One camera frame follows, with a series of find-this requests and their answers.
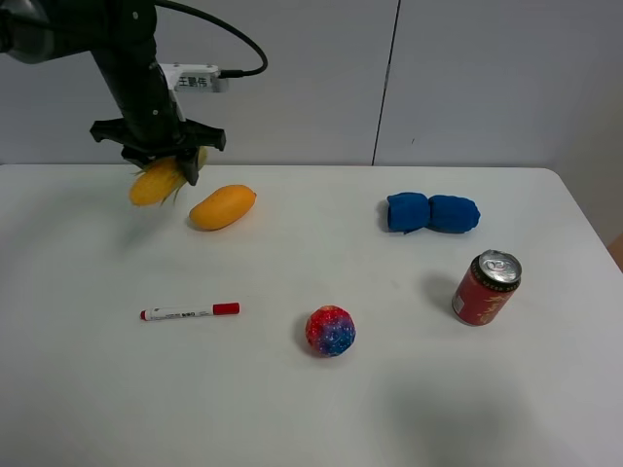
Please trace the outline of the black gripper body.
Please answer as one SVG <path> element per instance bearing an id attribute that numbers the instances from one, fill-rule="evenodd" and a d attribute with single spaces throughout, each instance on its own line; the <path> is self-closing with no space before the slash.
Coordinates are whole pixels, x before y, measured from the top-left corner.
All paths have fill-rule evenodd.
<path id="1" fill-rule="evenodd" d="M 199 147 L 225 149 L 225 130 L 177 117 L 173 102 L 161 109 L 147 106 L 126 110 L 120 119 L 95 121 L 91 135 L 96 142 L 110 140 L 148 154 L 153 159 L 178 155 Z"/>

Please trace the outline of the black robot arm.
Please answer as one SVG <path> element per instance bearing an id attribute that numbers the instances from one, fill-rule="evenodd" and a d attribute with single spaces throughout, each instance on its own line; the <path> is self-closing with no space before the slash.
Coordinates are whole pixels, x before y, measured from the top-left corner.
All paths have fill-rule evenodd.
<path id="1" fill-rule="evenodd" d="M 176 80 L 156 59 L 156 26 L 152 1 L 4 1 L 1 51 L 27 64 L 91 54 L 122 114 L 94 122 L 92 138 L 122 145 L 140 168 L 172 159 L 196 185 L 200 149 L 224 149 L 226 134 L 183 116 Z"/>

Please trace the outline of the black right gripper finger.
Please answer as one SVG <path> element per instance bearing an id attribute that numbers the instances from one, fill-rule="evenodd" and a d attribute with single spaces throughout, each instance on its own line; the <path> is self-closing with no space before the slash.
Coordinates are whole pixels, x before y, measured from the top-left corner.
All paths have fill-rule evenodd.
<path id="1" fill-rule="evenodd" d="M 177 167 L 191 186 L 195 186 L 199 180 L 199 155 L 199 150 L 184 150 L 177 155 Z"/>

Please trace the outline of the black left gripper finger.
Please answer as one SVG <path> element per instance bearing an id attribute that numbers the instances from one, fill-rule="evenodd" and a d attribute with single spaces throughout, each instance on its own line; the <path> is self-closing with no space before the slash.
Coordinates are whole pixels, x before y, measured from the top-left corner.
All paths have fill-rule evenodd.
<path id="1" fill-rule="evenodd" d="M 145 168 L 153 162 L 153 158 L 151 156 L 131 147 L 123 148 L 122 157 L 125 161 L 130 162 L 139 168 Z"/>

